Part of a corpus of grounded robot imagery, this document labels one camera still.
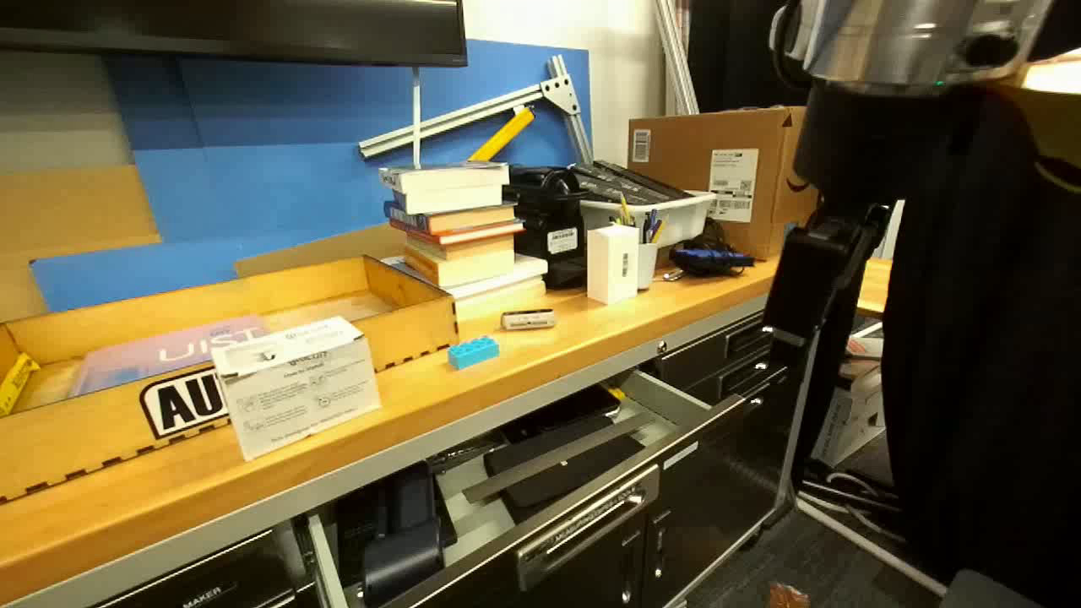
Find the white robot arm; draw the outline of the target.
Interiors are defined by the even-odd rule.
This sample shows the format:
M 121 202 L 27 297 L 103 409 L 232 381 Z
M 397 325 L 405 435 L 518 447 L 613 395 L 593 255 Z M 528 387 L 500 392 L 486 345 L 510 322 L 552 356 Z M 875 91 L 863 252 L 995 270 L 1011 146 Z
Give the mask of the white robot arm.
M 1053 0 L 783 0 L 767 49 L 867 96 L 997 82 L 1028 62 Z

